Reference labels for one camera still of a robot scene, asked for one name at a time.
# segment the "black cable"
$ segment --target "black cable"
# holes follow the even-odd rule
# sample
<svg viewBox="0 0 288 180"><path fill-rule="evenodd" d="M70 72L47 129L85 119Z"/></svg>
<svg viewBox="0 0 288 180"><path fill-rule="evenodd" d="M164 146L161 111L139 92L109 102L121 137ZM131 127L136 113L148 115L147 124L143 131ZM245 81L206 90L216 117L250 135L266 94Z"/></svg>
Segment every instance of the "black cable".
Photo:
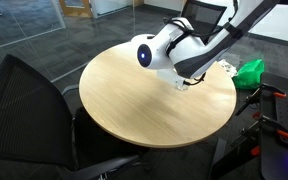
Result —
<svg viewBox="0 0 288 180"><path fill-rule="evenodd" d="M176 24L176 23L174 23L174 22L179 22L179 23L181 23L181 24L183 25L183 27L180 26L180 25L178 25L178 24ZM211 37L211 36L213 36L213 35L221 32L222 29L223 29L223 27L221 27L220 29L218 29L218 30L216 30L216 31L214 31L214 32L211 32L211 33L198 34L198 33L196 33L195 31L190 30L189 28L187 28L187 26L186 26L182 21L180 21L180 20L178 20L178 19L170 19L170 20L169 20L168 22L166 22L166 23L169 23L169 24L173 24L173 25L175 25L175 26L178 26L182 31L191 32L191 35L192 35L192 36L195 36L195 37Z"/></svg>
<svg viewBox="0 0 288 180"><path fill-rule="evenodd" d="M193 85L199 84L200 82L204 81L205 76L206 76L206 72L204 74L202 74L200 79L194 78L194 80L196 81L195 83L190 83L190 82L187 82L187 81L184 81L183 83L185 85L188 85L188 86L193 86Z"/></svg>
<svg viewBox="0 0 288 180"><path fill-rule="evenodd" d="M237 0L233 0L233 6L234 6L234 11L235 12L234 12L234 15L232 17L228 18L228 21L231 21L234 18L234 16L236 15L237 11L238 11L238 2L237 2Z"/></svg>

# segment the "green cloth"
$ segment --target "green cloth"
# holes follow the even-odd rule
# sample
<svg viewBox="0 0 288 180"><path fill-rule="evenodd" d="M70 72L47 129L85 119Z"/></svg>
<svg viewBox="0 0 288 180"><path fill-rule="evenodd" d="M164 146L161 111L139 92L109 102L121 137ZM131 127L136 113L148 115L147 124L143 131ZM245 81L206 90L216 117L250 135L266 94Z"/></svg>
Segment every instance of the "green cloth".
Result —
<svg viewBox="0 0 288 180"><path fill-rule="evenodd" d="M256 89L261 83L261 74L264 72L264 63L261 59L247 62L237 72L233 82L237 89Z"/></svg>

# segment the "mesh chair back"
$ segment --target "mesh chair back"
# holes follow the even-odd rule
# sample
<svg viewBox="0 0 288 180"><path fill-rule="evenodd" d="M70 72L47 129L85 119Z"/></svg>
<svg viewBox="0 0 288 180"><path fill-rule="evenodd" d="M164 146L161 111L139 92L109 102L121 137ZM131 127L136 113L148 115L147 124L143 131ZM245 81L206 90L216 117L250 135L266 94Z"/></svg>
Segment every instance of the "mesh chair back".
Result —
<svg viewBox="0 0 288 180"><path fill-rule="evenodd" d="M74 170L72 116L57 88L7 55L0 65L0 159Z"/></svg>
<svg viewBox="0 0 288 180"><path fill-rule="evenodd" d="M181 17L185 17L193 26L195 32L207 34L213 32L223 16L226 7L203 3L196 0L187 0ZM202 37L207 44L209 37Z"/></svg>

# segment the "wooden table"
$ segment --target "wooden table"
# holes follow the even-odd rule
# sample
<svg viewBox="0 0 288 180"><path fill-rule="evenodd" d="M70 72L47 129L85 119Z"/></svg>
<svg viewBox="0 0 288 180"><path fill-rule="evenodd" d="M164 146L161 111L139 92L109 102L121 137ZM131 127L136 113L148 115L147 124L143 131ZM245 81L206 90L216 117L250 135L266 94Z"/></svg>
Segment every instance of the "wooden table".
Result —
<svg viewBox="0 0 288 180"><path fill-rule="evenodd" d="M96 56L81 76L79 91L87 112L105 131L154 148L203 140L229 120L236 103L234 84L218 63L205 81L181 91L143 68L130 43Z"/></svg>

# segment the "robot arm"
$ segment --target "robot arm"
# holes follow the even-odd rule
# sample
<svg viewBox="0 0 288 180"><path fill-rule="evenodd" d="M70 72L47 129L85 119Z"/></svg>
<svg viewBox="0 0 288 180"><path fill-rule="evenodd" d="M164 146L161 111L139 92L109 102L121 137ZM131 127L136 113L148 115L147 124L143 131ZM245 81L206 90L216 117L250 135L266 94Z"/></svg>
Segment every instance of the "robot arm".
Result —
<svg viewBox="0 0 288 180"><path fill-rule="evenodd" d="M235 16L207 45L192 34L193 28L185 18L173 18L154 38L139 46L138 61L148 69L175 68L183 78L198 77L279 2L240 0Z"/></svg>

